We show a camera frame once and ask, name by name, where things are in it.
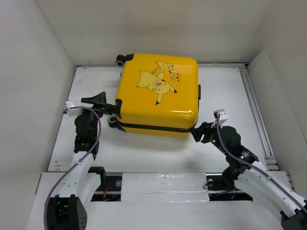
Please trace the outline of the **yellow hard-shell suitcase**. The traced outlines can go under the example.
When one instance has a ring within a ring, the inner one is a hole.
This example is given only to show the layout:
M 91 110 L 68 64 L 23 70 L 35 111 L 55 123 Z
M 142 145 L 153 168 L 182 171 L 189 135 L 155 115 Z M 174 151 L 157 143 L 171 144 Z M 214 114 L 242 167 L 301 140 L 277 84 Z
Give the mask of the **yellow hard-shell suitcase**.
M 198 64 L 190 57 L 118 55 L 122 68 L 111 128 L 127 133 L 187 138 L 198 121 Z

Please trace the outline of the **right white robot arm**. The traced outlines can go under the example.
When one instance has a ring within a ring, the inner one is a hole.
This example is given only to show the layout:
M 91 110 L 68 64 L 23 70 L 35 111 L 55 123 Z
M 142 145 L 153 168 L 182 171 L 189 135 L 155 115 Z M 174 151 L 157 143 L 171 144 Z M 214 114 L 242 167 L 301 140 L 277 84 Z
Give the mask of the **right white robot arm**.
M 269 210 L 284 230 L 307 228 L 307 200 L 271 174 L 258 157 L 241 144 L 241 136 L 231 126 L 202 123 L 190 130 L 196 142 L 213 144 L 226 156 L 229 166 L 206 184 L 222 193 L 241 190 Z

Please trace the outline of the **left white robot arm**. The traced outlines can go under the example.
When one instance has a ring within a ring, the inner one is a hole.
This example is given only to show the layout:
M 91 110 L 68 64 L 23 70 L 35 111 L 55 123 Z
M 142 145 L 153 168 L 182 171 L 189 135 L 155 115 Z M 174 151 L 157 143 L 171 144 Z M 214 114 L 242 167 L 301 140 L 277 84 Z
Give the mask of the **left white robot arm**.
M 70 168 L 51 188 L 44 206 L 44 229 L 84 230 L 87 226 L 86 206 L 96 190 L 107 184 L 103 167 L 94 167 L 102 133 L 100 119 L 110 114 L 112 105 L 106 102 L 106 93 L 82 98 L 83 104 L 76 106 L 67 101 L 63 114 L 75 117 L 74 154 Z

